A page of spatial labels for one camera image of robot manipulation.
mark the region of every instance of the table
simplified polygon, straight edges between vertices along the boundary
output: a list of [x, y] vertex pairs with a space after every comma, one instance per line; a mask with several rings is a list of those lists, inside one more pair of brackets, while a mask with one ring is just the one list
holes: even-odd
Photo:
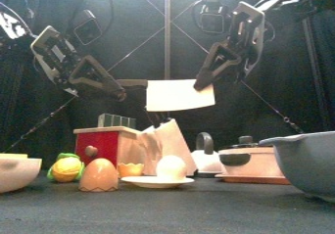
[[293, 185], [196, 177], [174, 189], [78, 188], [49, 181], [43, 170], [29, 187], [0, 195], [0, 233], [335, 233], [335, 204]]

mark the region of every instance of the yellow pepper toy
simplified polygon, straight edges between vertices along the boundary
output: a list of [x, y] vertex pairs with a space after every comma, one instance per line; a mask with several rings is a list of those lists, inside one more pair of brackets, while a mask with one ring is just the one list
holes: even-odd
[[61, 153], [54, 166], [50, 168], [47, 178], [61, 183], [73, 182], [82, 178], [86, 165], [81, 157], [73, 153]]

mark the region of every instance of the white kettle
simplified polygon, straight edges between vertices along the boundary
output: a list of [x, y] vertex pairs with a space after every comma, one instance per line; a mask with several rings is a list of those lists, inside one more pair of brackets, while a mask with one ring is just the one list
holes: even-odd
[[214, 140], [208, 132], [198, 134], [197, 150], [192, 156], [198, 167], [198, 176], [216, 177], [217, 174], [224, 173], [220, 154], [214, 151]]

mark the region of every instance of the gray bowl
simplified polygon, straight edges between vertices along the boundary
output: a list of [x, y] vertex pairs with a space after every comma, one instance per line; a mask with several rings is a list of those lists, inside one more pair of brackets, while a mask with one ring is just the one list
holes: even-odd
[[335, 203], [335, 131], [265, 139], [274, 145], [280, 168], [310, 196]]

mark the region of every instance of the white egg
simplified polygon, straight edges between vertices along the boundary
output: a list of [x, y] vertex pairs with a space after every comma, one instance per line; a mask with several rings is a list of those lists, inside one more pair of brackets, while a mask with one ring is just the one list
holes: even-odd
[[157, 175], [165, 180], [184, 180], [188, 168], [184, 159], [178, 156], [165, 156], [157, 166]]

